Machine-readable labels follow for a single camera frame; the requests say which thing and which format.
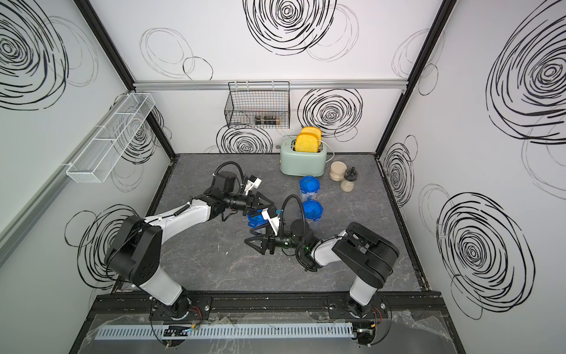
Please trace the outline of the clear plastic container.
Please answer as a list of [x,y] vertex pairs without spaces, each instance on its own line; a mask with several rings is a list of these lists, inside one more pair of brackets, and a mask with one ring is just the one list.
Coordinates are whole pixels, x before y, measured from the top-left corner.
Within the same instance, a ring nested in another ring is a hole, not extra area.
[[254,236],[265,235],[267,232],[268,232],[268,227],[266,225],[255,227],[250,230],[250,233]]

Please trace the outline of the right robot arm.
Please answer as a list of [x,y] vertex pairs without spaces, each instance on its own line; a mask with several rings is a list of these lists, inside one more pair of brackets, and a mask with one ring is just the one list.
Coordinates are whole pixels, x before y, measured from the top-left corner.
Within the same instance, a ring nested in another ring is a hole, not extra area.
[[267,224],[253,228],[244,240],[261,255],[274,254],[277,248],[293,249],[292,256],[305,271],[317,272],[331,263],[342,262],[355,275],[349,290],[349,302],[365,309],[392,275],[399,249],[389,240],[364,227],[350,223],[334,237],[320,239],[309,224],[296,219],[287,230],[275,230]]

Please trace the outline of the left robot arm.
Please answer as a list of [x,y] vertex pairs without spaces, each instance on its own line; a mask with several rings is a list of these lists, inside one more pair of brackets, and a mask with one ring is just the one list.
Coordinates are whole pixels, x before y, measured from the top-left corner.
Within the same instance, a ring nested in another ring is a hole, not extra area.
[[274,202],[256,191],[261,185],[260,178],[245,178],[240,187],[235,184],[234,173],[216,172],[211,186],[182,206],[146,218],[135,215],[126,218],[109,246],[105,265],[169,308],[189,306],[191,301],[184,296],[183,287],[160,266],[162,245],[228,210],[268,219],[277,216]]

